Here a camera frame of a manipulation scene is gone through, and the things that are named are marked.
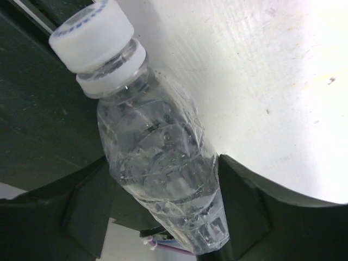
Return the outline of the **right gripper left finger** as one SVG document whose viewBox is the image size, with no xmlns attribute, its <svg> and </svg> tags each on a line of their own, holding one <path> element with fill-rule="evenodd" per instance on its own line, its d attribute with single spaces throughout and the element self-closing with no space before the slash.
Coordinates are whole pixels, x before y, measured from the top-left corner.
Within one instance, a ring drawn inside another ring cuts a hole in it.
<svg viewBox="0 0 348 261">
<path fill-rule="evenodd" d="M 159 225 L 112 179 L 106 159 L 100 158 L 1 200 L 1 260 L 96 260 L 110 219 L 137 231 Z"/>
</svg>

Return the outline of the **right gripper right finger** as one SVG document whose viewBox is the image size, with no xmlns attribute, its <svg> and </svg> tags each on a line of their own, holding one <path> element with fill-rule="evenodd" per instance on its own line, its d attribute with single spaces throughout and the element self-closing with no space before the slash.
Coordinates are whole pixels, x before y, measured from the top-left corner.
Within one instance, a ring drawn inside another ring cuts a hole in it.
<svg viewBox="0 0 348 261">
<path fill-rule="evenodd" d="M 229 242 L 212 260 L 347 260 L 347 205 L 266 179 L 227 155 L 219 180 Z"/>
</svg>

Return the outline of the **crushed clear white-cap bottle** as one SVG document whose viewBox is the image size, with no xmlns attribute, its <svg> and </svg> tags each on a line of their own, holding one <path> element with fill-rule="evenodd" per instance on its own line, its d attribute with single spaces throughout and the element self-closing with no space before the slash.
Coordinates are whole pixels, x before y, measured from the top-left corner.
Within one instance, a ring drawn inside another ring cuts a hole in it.
<svg viewBox="0 0 348 261">
<path fill-rule="evenodd" d="M 65 21 L 49 45 L 98 100 L 97 124 L 112 177 L 189 252 L 229 240 L 218 155 L 193 99 L 152 70 L 116 1 L 97 1 Z"/>
</svg>

